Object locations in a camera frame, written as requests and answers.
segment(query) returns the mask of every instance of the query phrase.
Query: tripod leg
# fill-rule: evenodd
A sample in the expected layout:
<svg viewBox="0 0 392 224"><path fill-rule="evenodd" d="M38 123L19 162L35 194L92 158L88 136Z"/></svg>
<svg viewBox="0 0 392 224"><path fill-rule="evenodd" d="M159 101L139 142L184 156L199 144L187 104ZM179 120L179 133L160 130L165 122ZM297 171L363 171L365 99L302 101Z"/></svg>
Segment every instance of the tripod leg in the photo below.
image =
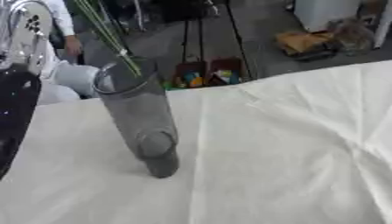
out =
<svg viewBox="0 0 392 224"><path fill-rule="evenodd" d="M182 42L183 52L182 52L182 62L186 62L186 48L188 46L188 30L189 30L189 20L185 21L184 29L184 41Z"/></svg>
<svg viewBox="0 0 392 224"><path fill-rule="evenodd" d="M198 18L199 24L199 47L200 47L200 61L204 61L204 39L203 39L203 18Z"/></svg>
<svg viewBox="0 0 392 224"><path fill-rule="evenodd" d="M235 22L235 17L233 15L233 12L232 12L231 7L230 7L230 0L226 0L225 1L225 5L226 5L228 16L230 17L230 22L231 22L231 24L233 26L235 38L236 38L236 40L238 42L238 46L240 47L240 50L241 50L241 55L242 55L243 61L245 63L245 67L247 68L247 72L248 72L249 78L251 80L253 80L254 78L252 76L252 73L250 72L248 59L247 59L247 56L246 56L245 51L243 49L242 37L241 37L240 33L238 32L237 24Z"/></svg>

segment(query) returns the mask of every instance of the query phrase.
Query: black object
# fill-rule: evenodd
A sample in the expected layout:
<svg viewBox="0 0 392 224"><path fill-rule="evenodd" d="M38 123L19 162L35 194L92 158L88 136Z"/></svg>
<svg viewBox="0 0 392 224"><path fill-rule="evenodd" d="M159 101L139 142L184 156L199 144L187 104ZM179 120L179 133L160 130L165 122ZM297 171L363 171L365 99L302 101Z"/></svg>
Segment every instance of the black object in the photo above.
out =
<svg viewBox="0 0 392 224"><path fill-rule="evenodd" d="M202 0L155 0L166 23L203 18L207 9Z"/></svg>
<svg viewBox="0 0 392 224"><path fill-rule="evenodd" d="M338 53L341 48L341 44L339 41L331 40L320 45L315 45L311 49L306 52L299 52L292 55L289 55L294 60L301 62L311 62L314 60L323 60L329 59Z"/></svg>
<svg viewBox="0 0 392 224"><path fill-rule="evenodd" d="M41 81L26 66L0 71L0 180L17 155L37 105Z"/></svg>

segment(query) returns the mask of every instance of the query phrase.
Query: person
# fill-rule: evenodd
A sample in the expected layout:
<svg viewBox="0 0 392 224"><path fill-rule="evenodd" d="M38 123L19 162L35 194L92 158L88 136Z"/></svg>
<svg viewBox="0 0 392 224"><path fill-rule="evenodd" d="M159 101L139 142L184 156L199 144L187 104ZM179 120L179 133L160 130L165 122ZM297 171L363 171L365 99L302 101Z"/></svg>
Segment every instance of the person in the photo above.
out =
<svg viewBox="0 0 392 224"><path fill-rule="evenodd" d="M77 56L81 42L74 33L71 15L63 0L41 0L52 13L53 21L65 37L65 49ZM95 96L93 80L99 69L93 66L77 66L60 60L52 44L47 41L46 60L41 72L42 89L38 105L77 101L81 96Z"/></svg>

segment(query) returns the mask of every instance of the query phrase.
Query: white table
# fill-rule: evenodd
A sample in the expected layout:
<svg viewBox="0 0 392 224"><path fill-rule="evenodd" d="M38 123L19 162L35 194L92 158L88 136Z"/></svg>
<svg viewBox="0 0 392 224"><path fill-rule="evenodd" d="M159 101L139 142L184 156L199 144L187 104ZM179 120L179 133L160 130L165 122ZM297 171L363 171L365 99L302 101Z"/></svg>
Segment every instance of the white table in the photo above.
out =
<svg viewBox="0 0 392 224"><path fill-rule="evenodd" d="M170 92L181 168L154 179L98 100L37 109L1 224L392 223L392 62Z"/></svg>

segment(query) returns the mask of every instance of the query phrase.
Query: white cabinet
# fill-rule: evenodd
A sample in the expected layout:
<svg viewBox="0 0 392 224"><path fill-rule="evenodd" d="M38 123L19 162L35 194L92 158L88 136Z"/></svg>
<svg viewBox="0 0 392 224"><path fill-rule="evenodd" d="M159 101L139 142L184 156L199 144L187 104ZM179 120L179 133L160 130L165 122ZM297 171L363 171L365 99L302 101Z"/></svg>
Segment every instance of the white cabinet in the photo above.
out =
<svg viewBox="0 0 392 224"><path fill-rule="evenodd" d="M297 0L295 14L309 32L326 29L328 22L355 17L361 0Z"/></svg>

